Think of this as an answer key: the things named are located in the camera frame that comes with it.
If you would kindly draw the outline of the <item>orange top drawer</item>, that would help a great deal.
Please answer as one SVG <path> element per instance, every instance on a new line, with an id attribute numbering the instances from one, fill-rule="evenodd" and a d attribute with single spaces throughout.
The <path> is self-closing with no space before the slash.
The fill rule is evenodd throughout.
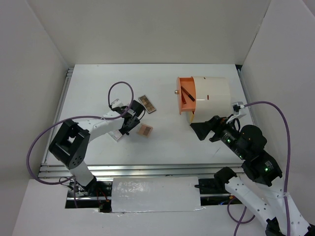
<path id="1" fill-rule="evenodd" d="M 178 77 L 176 82 L 176 95 L 178 97 L 178 108 L 179 114 L 182 112 L 190 112 L 195 111 L 196 108 L 196 89 L 195 89 L 195 82 L 193 77 Z M 194 98 L 195 101 L 191 101 L 190 98 L 184 93 L 184 97 L 186 99 L 186 104 L 182 103 L 181 93 L 181 86 L 183 86 Z"/>

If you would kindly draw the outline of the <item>dark red lip tube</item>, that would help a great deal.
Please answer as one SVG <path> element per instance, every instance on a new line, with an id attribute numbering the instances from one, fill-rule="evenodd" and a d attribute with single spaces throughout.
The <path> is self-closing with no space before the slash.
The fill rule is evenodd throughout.
<path id="1" fill-rule="evenodd" d="M 183 86 L 181 86 L 181 90 L 190 98 L 191 101 L 195 101 L 195 98 Z"/>

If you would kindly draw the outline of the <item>orange drawer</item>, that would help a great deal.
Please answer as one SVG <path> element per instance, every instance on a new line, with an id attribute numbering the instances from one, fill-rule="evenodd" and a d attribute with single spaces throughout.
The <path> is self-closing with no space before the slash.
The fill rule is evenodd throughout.
<path id="1" fill-rule="evenodd" d="M 187 113 L 187 119 L 188 119 L 188 123 L 191 124 L 194 120 L 195 117 L 195 112 L 194 111 L 190 111 Z"/>
<path id="2" fill-rule="evenodd" d="M 193 77 L 178 77 L 176 82 L 176 95 L 178 97 L 178 108 L 179 114 L 182 112 L 190 112 L 195 111 L 196 108 L 196 89 L 195 89 L 195 82 Z M 183 86 L 194 98 L 195 101 L 191 101 L 190 98 L 184 93 L 184 97 L 186 99 L 186 104 L 182 103 L 181 93 L 181 86 Z"/>

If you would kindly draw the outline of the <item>cream cylindrical drawer organizer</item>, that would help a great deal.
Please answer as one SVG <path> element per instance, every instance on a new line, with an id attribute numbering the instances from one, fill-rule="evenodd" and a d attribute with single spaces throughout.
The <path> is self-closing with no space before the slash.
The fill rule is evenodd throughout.
<path id="1" fill-rule="evenodd" d="M 213 116 L 232 113 L 229 81 L 224 77 L 194 77 L 196 89 L 195 117 L 192 123 L 205 122 Z"/>

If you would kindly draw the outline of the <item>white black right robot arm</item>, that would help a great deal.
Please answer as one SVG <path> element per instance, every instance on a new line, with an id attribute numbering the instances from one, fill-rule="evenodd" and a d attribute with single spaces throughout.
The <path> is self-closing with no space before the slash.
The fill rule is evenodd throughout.
<path id="1" fill-rule="evenodd" d="M 283 173 L 276 160 L 265 151 L 267 140 L 257 126 L 245 125 L 238 131 L 226 117 L 219 116 L 206 122 L 191 123 L 190 126 L 201 141 L 213 132 L 210 142 L 223 142 L 243 160 L 244 173 L 263 191 L 264 200 L 229 167 L 215 173 L 214 187 L 219 192 L 229 192 L 246 206 L 265 228 L 266 235 L 315 234 L 314 225 L 304 219 L 291 196 L 285 192 Z"/>

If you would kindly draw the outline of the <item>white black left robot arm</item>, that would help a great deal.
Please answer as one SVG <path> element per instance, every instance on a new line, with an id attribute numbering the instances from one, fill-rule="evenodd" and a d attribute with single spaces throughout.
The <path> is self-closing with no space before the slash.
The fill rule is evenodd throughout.
<path id="1" fill-rule="evenodd" d="M 54 157 L 75 177 L 80 192 L 85 196 L 96 196 L 98 190 L 104 187 L 96 180 L 84 161 L 88 144 L 112 131 L 117 131 L 121 135 L 128 134 L 140 123 L 139 117 L 145 110 L 145 107 L 135 100 L 132 101 L 129 110 L 119 100 L 113 105 L 114 108 L 105 114 L 109 120 L 97 118 L 80 122 L 66 120 L 49 146 L 49 151 Z"/>

